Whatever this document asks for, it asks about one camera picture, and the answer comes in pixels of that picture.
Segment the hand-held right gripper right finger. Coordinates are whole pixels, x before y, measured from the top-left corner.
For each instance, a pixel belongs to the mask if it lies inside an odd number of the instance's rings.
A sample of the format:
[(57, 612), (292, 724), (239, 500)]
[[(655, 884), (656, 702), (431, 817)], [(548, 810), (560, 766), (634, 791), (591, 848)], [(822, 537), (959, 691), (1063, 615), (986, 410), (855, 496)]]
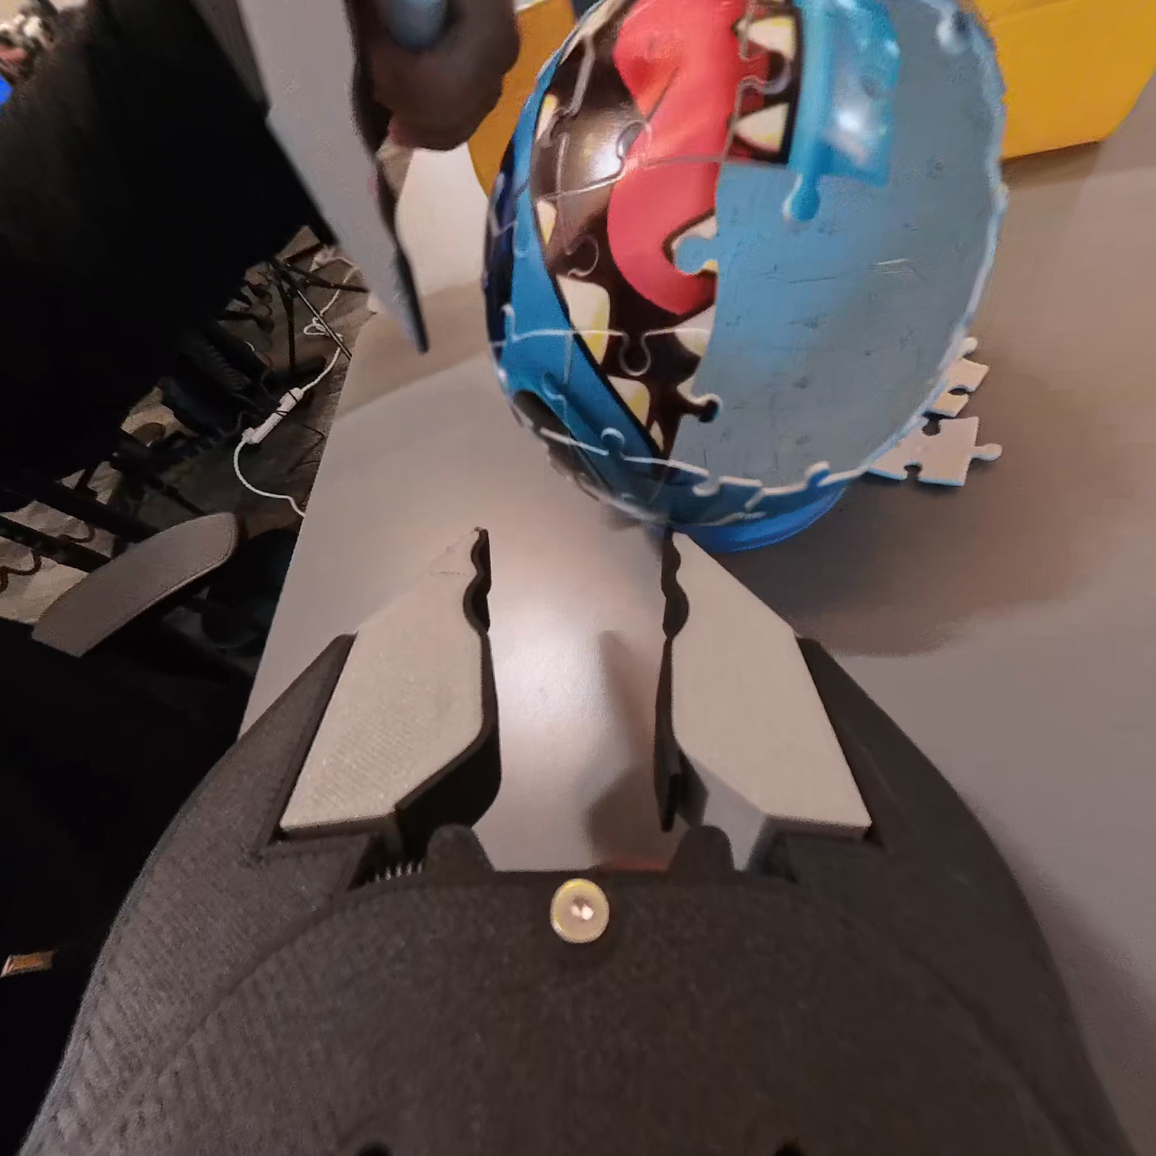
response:
[(780, 834), (859, 842), (871, 819), (793, 628), (680, 532), (663, 538), (660, 587), (661, 831), (721, 831), (740, 870)]

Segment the yellow plastic bin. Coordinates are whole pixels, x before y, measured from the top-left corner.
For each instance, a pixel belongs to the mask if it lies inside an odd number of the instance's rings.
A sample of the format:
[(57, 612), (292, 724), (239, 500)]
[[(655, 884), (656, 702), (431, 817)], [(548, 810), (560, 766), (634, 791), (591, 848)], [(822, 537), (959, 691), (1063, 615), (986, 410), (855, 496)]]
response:
[[(468, 141), (484, 194), (520, 109), (586, 2), (516, 2), (519, 56)], [(1099, 142), (1128, 115), (1154, 65), (1152, 1), (961, 2), (994, 46), (1004, 84), (1004, 160)]]

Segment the pile of white puzzle pieces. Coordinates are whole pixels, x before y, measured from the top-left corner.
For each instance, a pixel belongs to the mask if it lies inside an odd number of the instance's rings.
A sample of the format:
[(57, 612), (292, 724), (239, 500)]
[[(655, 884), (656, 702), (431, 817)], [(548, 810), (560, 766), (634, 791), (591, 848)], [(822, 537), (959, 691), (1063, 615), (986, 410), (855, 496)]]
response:
[(911, 419), (903, 436), (874, 457), (865, 469), (868, 477), (890, 483), (912, 478), (917, 484), (959, 488), (973, 463), (1001, 457), (1004, 450), (998, 443), (981, 441), (979, 418), (967, 409), (989, 372), (988, 365), (973, 359), (976, 348), (975, 337), (961, 339), (939, 379), (936, 395)]

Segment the person's left hand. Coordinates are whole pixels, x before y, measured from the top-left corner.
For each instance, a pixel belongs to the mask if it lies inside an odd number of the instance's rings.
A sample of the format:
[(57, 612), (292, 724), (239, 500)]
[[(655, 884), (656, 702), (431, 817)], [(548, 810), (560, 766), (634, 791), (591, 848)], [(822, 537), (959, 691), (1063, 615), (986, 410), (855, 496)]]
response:
[(410, 50), (379, 20), (368, 37), (372, 97), (401, 147), (449, 152), (496, 106), (519, 53), (508, 1), (448, 2), (431, 46)]

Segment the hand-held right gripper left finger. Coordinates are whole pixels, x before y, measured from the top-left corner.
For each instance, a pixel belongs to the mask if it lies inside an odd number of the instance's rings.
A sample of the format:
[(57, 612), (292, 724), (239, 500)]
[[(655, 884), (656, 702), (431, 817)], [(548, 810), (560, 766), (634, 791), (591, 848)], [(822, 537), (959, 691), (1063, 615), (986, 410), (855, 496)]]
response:
[(484, 527), (354, 634), (279, 821), (285, 836), (473, 827), (501, 785)]

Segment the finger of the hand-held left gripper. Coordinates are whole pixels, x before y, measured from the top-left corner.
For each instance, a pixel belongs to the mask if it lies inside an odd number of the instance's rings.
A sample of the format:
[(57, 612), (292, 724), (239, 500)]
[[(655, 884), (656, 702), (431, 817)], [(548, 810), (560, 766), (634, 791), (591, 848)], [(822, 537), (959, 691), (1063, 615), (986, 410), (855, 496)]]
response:
[(364, 2), (240, 1), (267, 123), (333, 238), (417, 353), (428, 349), (369, 115)]

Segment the blue puzzle ball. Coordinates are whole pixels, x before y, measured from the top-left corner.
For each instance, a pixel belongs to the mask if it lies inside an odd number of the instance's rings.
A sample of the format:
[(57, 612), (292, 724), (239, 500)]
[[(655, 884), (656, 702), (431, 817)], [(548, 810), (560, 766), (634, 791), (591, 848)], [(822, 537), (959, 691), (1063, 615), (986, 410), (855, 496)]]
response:
[(596, 2), (487, 206), (501, 389), (620, 514), (731, 550), (837, 502), (938, 392), (1004, 212), (964, 2)]

